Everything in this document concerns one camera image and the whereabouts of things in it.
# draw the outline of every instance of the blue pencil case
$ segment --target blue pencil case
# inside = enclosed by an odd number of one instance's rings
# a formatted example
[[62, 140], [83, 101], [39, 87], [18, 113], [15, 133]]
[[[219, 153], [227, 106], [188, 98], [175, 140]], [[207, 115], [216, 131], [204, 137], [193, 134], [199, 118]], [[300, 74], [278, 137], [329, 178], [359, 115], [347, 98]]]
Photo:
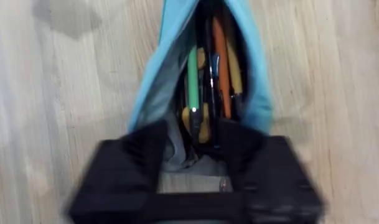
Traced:
[[[211, 157], [202, 156], [197, 162], [188, 161], [173, 106], [175, 89], [186, 68], [190, 50], [189, 24], [195, 19], [195, 12], [202, 1], [204, 0], [164, 0], [159, 46], [147, 63], [129, 120], [129, 132], [164, 119], [168, 123], [169, 135], [164, 154], [164, 171], [223, 175], [222, 165]], [[229, 9], [236, 22], [246, 60], [247, 93], [240, 123], [268, 134], [272, 106], [266, 61], [256, 24], [245, 0], [219, 1]]]

